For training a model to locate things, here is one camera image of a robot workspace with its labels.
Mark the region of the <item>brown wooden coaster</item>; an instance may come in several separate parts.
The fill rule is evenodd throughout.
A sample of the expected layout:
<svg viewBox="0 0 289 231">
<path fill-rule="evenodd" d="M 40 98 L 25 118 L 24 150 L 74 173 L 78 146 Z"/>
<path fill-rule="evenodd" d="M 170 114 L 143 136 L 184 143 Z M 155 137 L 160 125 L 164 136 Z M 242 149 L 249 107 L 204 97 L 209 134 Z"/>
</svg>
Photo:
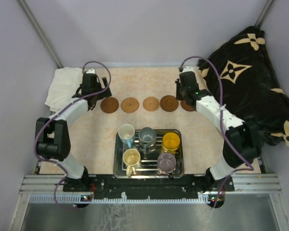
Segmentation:
<svg viewBox="0 0 289 231">
<path fill-rule="evenodd" d="M 179 101 L 171 95 L 166 95 L 160 100 L 160 107 L 166 112 L 173 112 L 179 106 Z"/>
<path fill-rule="evenodd" d="M 119 102 L 114 97 L 107 97 L 102 100 L 100 107 L 104 113 L 111 114 L 118 110 Z"/>
<path fill-rule="evenodd" d="M 121 103 L 121 109 L 125 113 L 133 113 L 136 112 L 139 108 L 139 102 L 134 97 L 125 98 Z"/>
</svg>

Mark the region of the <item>woven rattan coaster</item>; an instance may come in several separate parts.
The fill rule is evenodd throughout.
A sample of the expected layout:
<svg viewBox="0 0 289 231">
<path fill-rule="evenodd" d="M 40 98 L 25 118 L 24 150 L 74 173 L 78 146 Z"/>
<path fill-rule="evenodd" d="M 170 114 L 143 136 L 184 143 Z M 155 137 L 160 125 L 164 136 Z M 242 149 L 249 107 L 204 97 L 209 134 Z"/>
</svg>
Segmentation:
<svg viewBox="0 0 289 231">
<path fill-rule="evenodd" d="M 143 108 L 149 112 L 156 111 L 159 108 L 159 100 L 156 97 L 147 97 L 143 101 Z"/>
</svg>

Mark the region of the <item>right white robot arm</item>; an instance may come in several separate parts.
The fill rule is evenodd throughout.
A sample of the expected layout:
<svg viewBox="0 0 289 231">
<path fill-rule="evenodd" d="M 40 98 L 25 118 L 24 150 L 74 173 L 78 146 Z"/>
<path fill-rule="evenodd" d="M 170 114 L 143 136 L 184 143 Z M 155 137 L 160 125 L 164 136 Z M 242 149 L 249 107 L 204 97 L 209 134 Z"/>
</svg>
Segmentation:
<svg viewBox="0 0 289 231">
<path fill-rule="evenodd" d="M 180 67 L 179 78 L 175 83 L 176 99 L 185 101 L 188 106 L 205 116 L 224 138 L 222 157 L 205 174 L 206 186 L 210 190 L 217 190 L 222 186 L 223 178 L 242 164 L 252 164 L 261 155 L 258 127 L 254 122 L 247 122 L 233 115 L 208 90 L 201 90 L 192 67 Z"/>
</svg>

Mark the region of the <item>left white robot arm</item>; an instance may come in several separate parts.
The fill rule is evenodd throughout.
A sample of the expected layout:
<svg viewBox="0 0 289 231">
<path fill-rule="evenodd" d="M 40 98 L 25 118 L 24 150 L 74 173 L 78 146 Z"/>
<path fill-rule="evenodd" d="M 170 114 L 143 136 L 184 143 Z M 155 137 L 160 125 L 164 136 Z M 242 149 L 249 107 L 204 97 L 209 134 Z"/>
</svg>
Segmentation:
<svg viewBox="0 0 289 231">
<path fill-rule="evenodd" d="M 90 187 L 86 168 L 71 153 L 69 127 L 84 113 L 93 110 L 99 100 L 112 96 L 106 77 L 100 79 L 94 69 L 83 72 L 82 83 L 61 111 L 36 121 L 34 154 L 40 161 L 54 163 L 73 179 L 80 191 Z"/>
</svg>

